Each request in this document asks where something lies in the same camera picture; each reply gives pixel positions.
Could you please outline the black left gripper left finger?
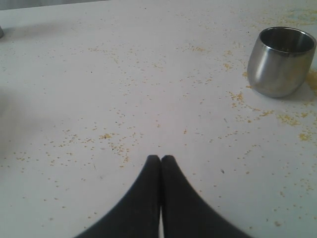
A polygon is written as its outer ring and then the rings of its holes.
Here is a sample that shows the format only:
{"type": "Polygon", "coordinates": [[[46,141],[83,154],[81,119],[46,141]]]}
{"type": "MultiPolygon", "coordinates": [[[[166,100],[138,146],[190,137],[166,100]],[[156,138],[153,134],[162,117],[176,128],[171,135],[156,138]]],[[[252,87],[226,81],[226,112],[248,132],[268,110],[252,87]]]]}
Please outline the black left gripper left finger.
{"type": "Polygon", "coordinates": [[[149,155],[127,193],[79,238],[158,238],[160,159],[149,155]]]}

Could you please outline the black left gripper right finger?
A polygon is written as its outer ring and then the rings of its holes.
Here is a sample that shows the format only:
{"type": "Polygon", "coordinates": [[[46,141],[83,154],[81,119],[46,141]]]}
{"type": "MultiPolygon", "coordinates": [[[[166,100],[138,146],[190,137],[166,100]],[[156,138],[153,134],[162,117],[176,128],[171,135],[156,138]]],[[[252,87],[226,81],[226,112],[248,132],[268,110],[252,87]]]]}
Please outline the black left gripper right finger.
{"type": "Polygon", "coordinates": [[[161,160],[161,191],[164,237],[249,237],[221,217],[196,193],[171,155],[161,160]]]}

